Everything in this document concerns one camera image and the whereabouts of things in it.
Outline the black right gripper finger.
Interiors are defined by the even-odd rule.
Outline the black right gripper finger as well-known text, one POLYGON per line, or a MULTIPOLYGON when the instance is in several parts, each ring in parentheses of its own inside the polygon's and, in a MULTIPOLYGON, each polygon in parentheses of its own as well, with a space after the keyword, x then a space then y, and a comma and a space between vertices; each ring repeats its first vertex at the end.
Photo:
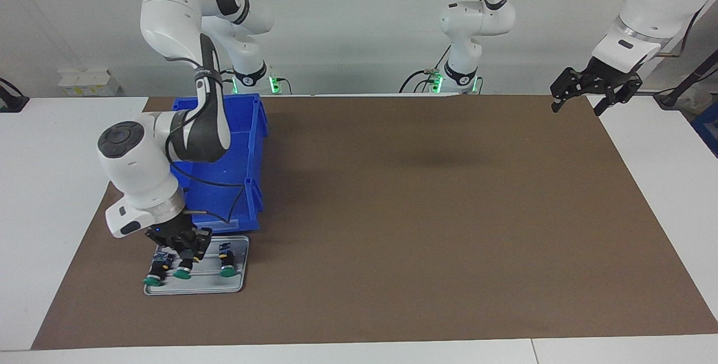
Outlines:
POLYGON ((194 259, 202 261, 212 241, 213 231, 194 231, 194 259))
POLYGON ((171 246, 163 246, 163 252, 167 253, 167 257, 163 259, 163 266, 189 265, 189 247, 184 243, 174 243, 171 246))

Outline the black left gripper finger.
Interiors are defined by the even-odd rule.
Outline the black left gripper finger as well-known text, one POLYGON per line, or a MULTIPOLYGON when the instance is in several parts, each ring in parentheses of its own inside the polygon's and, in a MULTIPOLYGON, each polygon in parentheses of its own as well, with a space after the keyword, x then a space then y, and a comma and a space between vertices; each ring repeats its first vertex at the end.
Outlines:
POLYGON ((559 113, 567 100, 584 95, 586 92, 584 84, 589 82, 588 78, 588 75, 577 72, 574 68, 565 68, 550 85, 550 93, 553 98, 552 111, 559 113))
POLYGON ((642 85, 643 80, 639 75, 632 75, 618 90, 607 89, 605 96, 594 106, 595 116, 601 116, 614 105, 627 103, 642 85))

